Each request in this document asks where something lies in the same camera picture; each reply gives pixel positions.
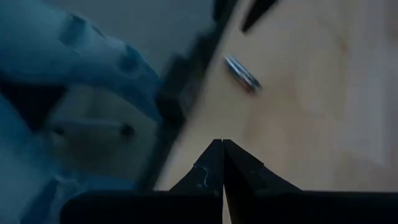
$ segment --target blue fabric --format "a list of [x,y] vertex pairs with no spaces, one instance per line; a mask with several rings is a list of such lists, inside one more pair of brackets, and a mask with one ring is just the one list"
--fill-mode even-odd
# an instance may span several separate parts
[[58,223],[63,204],[78,194],[134,189],[127,180],[64,168],[1,95],[0,117],[0,223]]
[[[107,88],[161,122],[159,77],[124,42],[40,1],[0,0],[0,71],[12,82]],[[58,223],[62,205],[87,190],[130,182],[67,170],[49,157],[0,95],[0,223]]]
[[0,0],[0,71],[12,82],[102,87],[161,122],[158,75],[134,48],[40,1]]

